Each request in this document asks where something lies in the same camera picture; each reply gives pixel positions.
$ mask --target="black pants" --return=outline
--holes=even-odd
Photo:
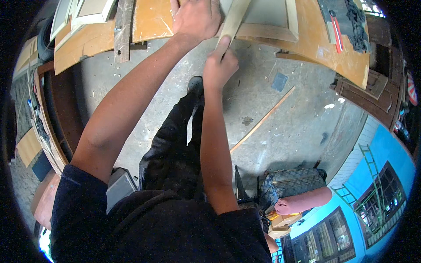
[[[202,193],[200,141],[204,103],[188,93],[173,107],[139,163],[141,190],[173,190],[185,199]],[[187,145],[187,123],[193,113],[192,139]]]

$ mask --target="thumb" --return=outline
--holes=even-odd
[[[213,52],[213,56],[217,57],[218,60],[221,61],[225,52],[228,50],[230,43],[231,38],[229,36],[223,36],[219,41],[218,45],[216,46],[216,49]]]

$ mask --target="left hand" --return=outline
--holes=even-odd
[[[219,0],[171,0],[173,32],[186,34],[198,43],[215,36],[221,14]]]

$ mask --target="concrete floor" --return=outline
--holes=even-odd
[[[114,64],[112,52],[82,61],[75,68],[79,72],[75,79],[84,123],[107,92],[165,42],[151,41],[148,52],[134,50],[131,61],[119,65]],[[206,54],[215,45],[216,39],[204,41],[175,66],[126,141],[116,167],[127,168],[132,176],[138,175],[139,161],[156,131],[173,105],[186,95],[190,78],[202,74]],[[232,154],[232,163],[240,167],[249,194],[256,192],[256,177],[263,176],[265,170],[313,167],[320,159],[332,178],[356,142],[365,116],[355,105],[347,101],[341,104],[339,96],[329,89],[335,72],[312,63],[275,58],[279,50],[265,45],[236,40],[232,48],[239,58],[240,69],[224,88],[224,118],[230,147],[296,86],[277,111]],[[278,72],[289,77],[282,92],[271,88]],[[335,107],[325,109],[328,104]],[[245,120],[250,118],[253,120],[248,124]]]

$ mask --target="green ladder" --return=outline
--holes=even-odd
[[[344,185],[340,188],[333,188],[330,187],[351,209],[352,211],[358,215],[358,218],[361,222],[365,225],[366,229],[371,232],[371,234],[375,234],[378,230],[382,228],[385,223],[385,206],[384,206],[384,195],[383,195],[383,187],[381,186],[380,176],[378,175],[378,169],[376,162],[374,161],[373,154],[371,153],[370,147],[362,146],[358,144],[362,155],[364,156],[365,161],[367,162],[368,169],[370,171],[371,179],[373,180],[373,191],[365,198],[365,201],[360,202],[355,195]],[[377,208],[376,217],[379,221],[379,226],[375,229],[369,227],[366,222],[363,220],[362,215],[359,211],[362,209],[364,211],[365,217],[369,216],[368,211],[366,210],[367,200],[370,200],[373,196],[376,196],[377,201]]]

